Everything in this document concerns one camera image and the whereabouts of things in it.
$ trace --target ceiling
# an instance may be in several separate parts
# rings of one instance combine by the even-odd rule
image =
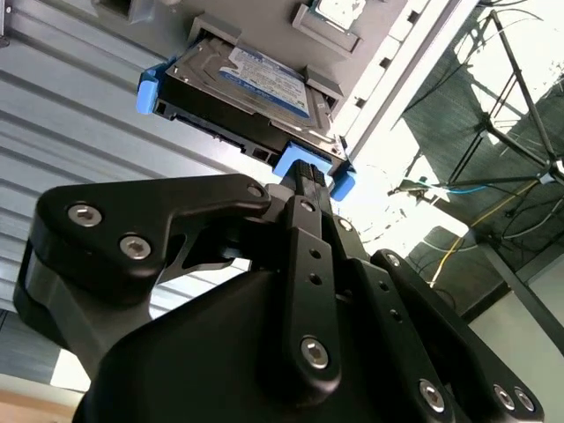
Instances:
[[[380,168],[387,171],[392,185],[399,184],[407,168],[405,163],[410,164],[412,157],[419,150],[421,156],[409,173],[409,178],[418,180],[424,176],[429,182],[447,181],[464,151],[482,130],[480,125],[483,122],[483,113],[489,111],[510,75],[508,58],[501,48],[494,25],[490,24],[485,31],[480,29],[490,10],[484,7],[474,10],[415,94],[411,104],[421,98],[424,100],[412,108],[408,107],[392,131],[390,139],[394,139],[396,143],[393,145],[399,148],[395,148],[394,152],[382,154],[386,158],[391,154],[398,154],[401,159],[396,158],[396,162],[403,162],[404,165],[390,169],[383,164],[385,160],[379,163]],[[561,64],[564,55],[556,46],[560,45],[557,40],[561,38],[560,28],[564,26],[551,19],[556,12],[553,2],[529,0],[510,8],[497,7],[497,10],[500,20],[507,28],[504,32],[523,69],[525,80],[554,149],[557,153],[563,153],[564,92],[560,83],[555,83],[562,75]],[[460,63],[466,62],[472,45],[479,46],[479,49],[471,54],[471,60],[461,65]],[[451,76],[446,83],[436,87],[449,75]],[[536,127],[526,112],[518,86],[515,86],[509,95],[506,105],[497,117],[496,126],[513,139],[518,139],[526,148],[546,157],[540,146]],[[537,171],[538,169],[529,162],[508,151],[496,138],[489,137],[481,143],[459,181],[535,175]],[[501,185],[501,188],[515,191],[523,186],[521,182]],[[476,231],[480,234],[493,234],[494,238],[498,239],[504,231],[506,234],[518,233],[542,221],[562,196],[564,188],[559,184],[537,186],[531,190],[523,203],[522,198],[508,202],[490,218],[477,225]],[[449,202],[453,214],[470,224],[485,211],[491,210],[495,204],[508,198],[508,194],[496,189],[482,189],[466,195],[447,194],[444,197]],[[512,221],[517,210],[529,206],[534,208],[518,212]],[[561,243],[564,220],[558,214],[560,210],[561,208],[542,227],[530,234],[512,241],[500,242],[500,252],[515,270],[522,268],[550,245]],[[456,236],[439,225],[440,222],[431,225],[428,234],[424,234],[425,240],[448,250]],[[467,238],[465,247],[475,244],[471,236]],[[414,244],[405,254],[411,259],[415,269],[426,280],[431,280],[444,257],[444,252],[429,248],[420,242],[420,239]],[[494,268],[478,249],[473,249],[454,254],[442,268],[435,287],[446,292],[447,301],[454,303],[456,311],[462,315],[475,307],[499,284],[501,278]]]

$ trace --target screw hole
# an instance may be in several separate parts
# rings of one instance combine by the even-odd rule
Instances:
[[[309,201],[301,200],[300,203],[301,203],[301,206],[304,209],[306,209],[308,212],[314,212],[315,211],[315,207]]]
[[[248,191],[252,196],[255,196],[255,197],[262,197],[262,196],[263,196],[263,191],[262,191],[260,188],[258,188],[257,186],[255,186],[255,185],[249,185],[249,186],[247,187],[247,191]]]
[[[402,315],[400,315],[396,310],[394,309],[390,310],[390,314],[396,322],[401,323],[403,321]]]
[[[319,286],[320,284],[322,284],[321,278],[319,278],[316,274],[312,273],[311,275],[309,275],[309,282],[311,282],[314,285]]]
[[[321,254],[320,254],[319,251],[317,251],[316,249],[311,249],[311,250],[309,251],[309,254],[311,254],[311,256],[312,256],[313,258],[317,258],[317,259],[320,259],[320,258],[321,258]]]

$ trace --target metal panel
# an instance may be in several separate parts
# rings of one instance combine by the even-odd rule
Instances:
[[[261,163],[180,122],[135,111],[139,72],[162,57],[36,0],[14,2],[0,49],[0,308],[11,296],[39,195],[59,185],[245,173]],[[154,290],[162,314],[244,269],[199,272]]]

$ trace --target cable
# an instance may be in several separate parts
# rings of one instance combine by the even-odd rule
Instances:
[[[548,201],[543,201],[542,203],[538,203],[538,204],[534,204],[534,205],[530,205],[529,207],[524,207],[523,209],[515,212],[515,215],[513,216],[513,218],[509,221],[509,223],[507,224],[507,226],[505,226],[505,229],[503,229],[503,232],[501,233],[501,238],[505,238],[506,233],[508,232],[509,228],[511,227],[511,225],[513,225],[513,223],[517,220],[517,218],[519,216],[521,216],[523,213],[525,213],[528,210],[532,210],[532,209],[537,209],[538,207],[542,207],[544,205],[547,204],[553,204],[554,202],[560,200],[560,197],[558,198],[553,198],[552,200],[548,200]]]
[[[462,63],[460,63],[452,72],[450,72],[450,74],[443,80],[440,80],[437,84],[435,84],[433,87],[431,87],[425,94],[423,94],[421,97],[419,97],[417,100],[415,100],[412,104],[410,104],[409,106],[407,106],[407,108],[405,108],[404,113],[409,112],[412,108],[414,108],[415,106],[417,106],[418,104],[421,103],[421,101],[425,100],[429,95],[431,95],[432,93],[434,93],[435,91],[437,91],[439,88],[441,88],[443,85],[445,85],[449,79],[451,79],[452,77],[454,77],[456,75],[456,73],[458,71],[460,71],[472,58],[472,55],[474,55],[474,53],[476,53],[481,47],[484,47],[488,41],[490,41],[493,37],[499,35],[502,32],[505,32],[510,26],[518,24],[520,22],[524,22],[525,20],[540,20],[540,21],[544,21],[542,18],[540,18],[537,15],[534,15],[532,13],[529,13],[527,11],[522,11],[523,13],[527,13],[529,15],[531,15],[533,18],[523,18],[523,19],[519,19],[516,20],[515,22],[511,22],[509,25],[505,26],[503,29],[501,29],[500,31],[498,31],[497,33],[495,33],[494,35],[492,35],[491,37],[487,38],[486,40],[482,41],[481,44],[479,44],[478,46],[476,46],[474,48],[474,50],[472,50],[468,56],[466,57],[466,59],[464,59],[464,61]]]
[[[430,183],[426,183],[423,181],[412,181],[411,179],[407,179],[404,178],[405,181],[409,181],[409,182],[413,182],[413,183],[418,183],[420,185],[423,185],[424,187],[430,188],[430,189],[440,189],[443,190],[445,192],[448,192],[450,194],[471,194],[472,192],[476,192],[476,191],[481,191],[482,189],[486,189],[488,188],[486,185],[480,185],[477,188],[472,188],[472,189],[448,189],[448,188],[443,188],[443,187],[437,187],[435,185],[432,185]]]
[[[488,188],[486,185],[480,185],[479,187],[472,189],[447,189],[447,192],[450,194],[471,194],[472,192],[481,191],[486,188]]]
[[[513,196],[513,197],[519,197],[515,192],[511,192],[507,189],[500,188],[497,185],[493,185],[492,183],[486,183],[485,186],[487,186],[488,188],[491,188],[491,189],[497,189],[498,191],[503,192],[505,194],[509,194],[510,196]]]
[[[436,245],[433,245],[431,242],[427,241],[425,238],[423,238],[421,240],[421,242],[423,242],[425,245],[427,245],[429,248],[434,249],[436,251],[439,251],[441,253],[448,253],[449,251],[447,249],[442,249],[441,247],[437,247]],[[458,249],[456,252],[457,253],[464,253],[465,251],[471,251],[473,249],[476,249],[478,247],[478,244],[476,245],[472,245],[471,247],[466,247],[465,249],[460,248]]]
[[[531,182],[529,185],[527,185],[526,187],[524,187],[523,189],[520,189],[519,191],[517,191],[517,195],[521,195],[523,194],[527,189],[532,189],[532,187],[534,187],[538,182],[534,181]],[[470,227],[475,227],[478,223],[480,223],[481,221],[489,218],[492,214],[494,214],[495,212],[497,212],[500,208],[502,208],[505,204],[510,203],[512,200],[514,200],[516,197],[508,197],[505,200],[503,200],[501,203],[499,203],[498,205],[496,205],[492,210],[488,211],[487,213],[483,214],[482,216],[480,216],[479,218],[477,218],[474,223],[472,223],[470,225]],[[442,258],[441,262],[439,263],[439,267],[437,268],[436,272],[434,273],[433,279],[431,280],[431,287],[433,287],[433,285],[436,283],[437,279],[439,278],[439,275],[441,274],[442,271],[442,266],[444,266],[444,264],[447,262],[447,260],[449,260],[449,257],[452,256],[452,254],[455,251],[455,248],[458,246],[458,243],[462,240],[462,237],[458,237],[458,239],[456,239],[456,241],[454,241],[454,243],[452,244],[452,247],[450,247],[450,250],[444,255],[444,257]]]
[[[516,234],[506,235],[506,236],[503,237],[503,239],[504,240],[513,240],[513,239],[518,238],[520,236],[523,236],[525,234],[529,234],[532,231],[536,231],[541,226],[543,226],[554,215],[554,212],[556,212],[556,209],[558,209],[563,202],[564,202],[564,197],[562,197],[560,200],[558,200],[558,203],[556,203],[554,205],[553,209],[550,210],[550,212],[546,215],[546,217],[544,219],[542,219],[540,222],[538,222],[536,225],[531,226],[527,229],[524,229],[523,231],[518,232]]]
[[[452,295],[452,293],[442,288],[434,288],[434,290],[437,293],[444,293],[450,299],[450,302],[452,302],[452,304],[450,305],[451,308],[456,311],[456,300],[455,297]]]
[[[502,3],[503,0],[498,0],[496,2],[485,2],[485,1],[481,1],[478,3],[478,6],[481,7],[506,7],[506,6],[516,6],[518,4],[523,4],[525,2],[528,2],[529,0],[516,0],[514,2],[509,2],[509,3]]]

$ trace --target metal rod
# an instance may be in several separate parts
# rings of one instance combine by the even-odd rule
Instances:
[[[519,182],[530,182],[536,181],[537,176],[516,176],[514,178],[498,178],[498,179],[473,179],[469,181],[462,182],[442,182],[433,184],[437,188],[461,188],[469,187],[471,185],[495,185],[502,183],[519,183]]]
[[[553,341],[556,348],[564,355],[564,327],[554,317],[543,301],[517,277],[503,257],[487,242],[479,243],[479,248],[486,255],[492,266],[513,290],[519,301],[527,308],[540,328]]]
[[[545,166],[548,164],[546,163],[548,160],[542,159],[540,158],[537,154],[535,154],[534,152],[530,152],[529,150],[527,150],[525,147],[523,147],[522,145],[518,144],[514,139],[512,139],[511,137],[508,137],[506,134],[504,134],[503,132],[501,132],[500,130],[498,130],[497,128],[495,128],[491,122],[488,123],[487,125],[487,131],[496,136],[497,138],[500,139],[500,141],[505,144],[507,147],[509,147],[511,150],[513,150],[514,152],[516,152],[517,154],[519,154],[521,157],[524,157],[525,159],[527,159],[528,161],[530,161],[531,163],[534,163],[538,166],[540,166],[541,168],[545,168]]]
[[[535,106],[535,102],[532,100],[531,93],[529,92],[529,88],[525,83],[523,74],[521,72],[521,69],[519,68],[519,64],[517,63],[515,55],[513,54],[513,50],[509,45],[508,37],[503,32],[503,25],[501,24],[496,11],[492,11],[492,18],[497,30],[499,31],[498,35],[500,35],[501,43],[503,44],[503,47],[505,48],[505,52],[508,55],[508,59],[511,62],[511,67],[513,68],[513,72],[515,73],[515,76],[517,78],[517,83],[521,88],[523,97],[525,98],[525,101],[527,103],[527,107],[529,108],[529,111],[531,112],[531,116],[535,121],[538,134],[540,135],[540,139],[542,140],[543,145],[545,146],[546,153],[548,154],[548,157],[550,158],[551,161],[556,161],[556,153],[554,152],[553,145],[551,144],[550,139],[548,139],[548,134],[546,133],[545,125],[543,125],[543,122],[540,119],[537,106]]]
[[[503,106],[505,106],[505,103],[507,103],[509,95],[511,94],[511,92],[513,91],[513,88],[515,87],[515,84],[517,83],[517,79],[513,79],[513,82],[511,83],[511,86],[509,87],[509,91],[505,97],[505,99],[499,104],[499,107],[497,108],[497,111],[495,113],[492,114],[493,118],[495,119],[498,114],[501,112],[501,109],[503,108]]]
[[[503,107],[503,104],[505,104],[505,101],[507,100],[507,98],[504,99],[504,100],[502,100],[502,99],[505,96],[505,91],[508,89],[509,84],[511,84],[511,81],[513,81],[514,76],[515,76],[514,72],[509,76],[508,82],[506,82],[505,86],[501,90],[501,94],[498,95],[497,99],[495,99],[495,104],[493,104],[492,110],[490,111],[488,117],[491,118],[494,115],[494,111],[498,106],[500,106],[500,110],[501,110],[501,108]],[[513,86],[511,87],[511,89],[509,89],[508,96],[511,93],[512,89],[513,89]]]
[[[450,174],[449,183],[452,183],[456,181],[456,179],[458,179],[458,177],[464,171],[466,166],[468,166],[468,162],[470,161],[476,150],[478,150],[478,147],[482,143],[483,139],[484,138],[482,137],[481,132],[476,134],[476,136],[474,137],[474,139],[472,140],[472,142],[464,152],[464,155],[456,164],[455,170],[453,170],[452,174]]]

